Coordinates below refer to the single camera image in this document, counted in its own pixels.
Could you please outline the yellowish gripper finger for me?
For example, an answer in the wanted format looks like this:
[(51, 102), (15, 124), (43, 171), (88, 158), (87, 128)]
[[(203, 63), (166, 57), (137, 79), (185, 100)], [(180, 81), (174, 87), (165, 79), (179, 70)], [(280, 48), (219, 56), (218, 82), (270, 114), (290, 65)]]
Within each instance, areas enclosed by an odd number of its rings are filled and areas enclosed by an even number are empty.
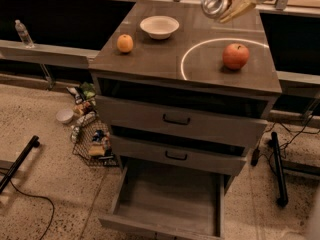
[(248, 11), (254, 9), (257, 5), (257, 0), (231, 0), (231, 5), (219, 17), (219, 23), (227, 23), (234, 18), (242, 16)]

